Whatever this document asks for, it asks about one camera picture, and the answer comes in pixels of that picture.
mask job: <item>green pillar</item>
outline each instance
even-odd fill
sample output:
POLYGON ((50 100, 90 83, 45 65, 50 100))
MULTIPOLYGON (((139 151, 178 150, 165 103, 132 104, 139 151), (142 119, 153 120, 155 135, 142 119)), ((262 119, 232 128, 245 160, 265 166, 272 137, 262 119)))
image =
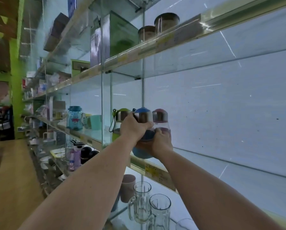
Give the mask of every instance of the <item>green pillar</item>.
POLYGON ((11 87, 12 94, 10 101, 13 105, 15 139, 22 139, 24 134, 17 132, 17 127, 20 127, 22 124, 21 114, 24 109, 22 101, 22 78, 24 77, 25 70, 24 63, 16 56, 17 51, 16 39, 12 38, 10 39, 11 77, 9 86, 11 87))

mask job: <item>ceiling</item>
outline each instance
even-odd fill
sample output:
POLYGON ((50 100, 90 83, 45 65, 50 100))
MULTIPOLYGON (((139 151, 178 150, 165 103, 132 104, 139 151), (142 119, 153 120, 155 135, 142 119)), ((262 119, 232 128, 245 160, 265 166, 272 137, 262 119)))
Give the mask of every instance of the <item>ceiling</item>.
POLYGON ((0 0, 0 72, 10 72, 9 39, 16 38, 19 0, 0 0))

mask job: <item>glass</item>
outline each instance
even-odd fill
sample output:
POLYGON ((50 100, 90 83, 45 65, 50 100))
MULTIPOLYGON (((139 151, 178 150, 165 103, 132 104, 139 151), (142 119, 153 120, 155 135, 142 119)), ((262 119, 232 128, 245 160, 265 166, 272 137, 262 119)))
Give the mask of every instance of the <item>glass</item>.
POLYGON ((128 214, 130 220, 137 223, 145 223, 150 217, 150 190, 152 186, 148 182, 137 182, 133 186, 134 196, 128 202, 128 214), (131 206, 134 206, 134 216, 131 213, 131 206))
POLYGON ((176 230, 195 230, 197 229, 195 223, 191 219, 179 220, 176 224, 176 230))
POLYGON ((171 201, 164 194, 154 194, 149 200, 151 216, 146 224, 146 230, 169 230, 171 201))

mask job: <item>right hand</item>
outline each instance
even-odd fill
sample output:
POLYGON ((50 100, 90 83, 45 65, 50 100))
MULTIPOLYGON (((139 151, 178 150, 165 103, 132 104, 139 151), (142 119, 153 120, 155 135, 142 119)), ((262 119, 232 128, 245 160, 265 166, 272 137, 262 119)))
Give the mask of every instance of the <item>right hand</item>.
POLYGON ((154 139, 149 142, 137 142, 137 148, 148 151, 153 157, 160 159, 161 155, 173 150, 172 139, 169 132, 162 132, 156 128, 154 139))

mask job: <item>left hand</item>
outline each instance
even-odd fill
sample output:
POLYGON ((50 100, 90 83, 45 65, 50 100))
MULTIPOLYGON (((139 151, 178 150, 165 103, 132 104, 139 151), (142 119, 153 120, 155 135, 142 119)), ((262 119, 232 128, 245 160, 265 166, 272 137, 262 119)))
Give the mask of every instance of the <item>left hand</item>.
POLYGON ((138 142, 145 134, 145 131, 153 126, 153 122, 138 123, 133 116, 133 112, 130 112, 121 124, 121 136, 138 142))

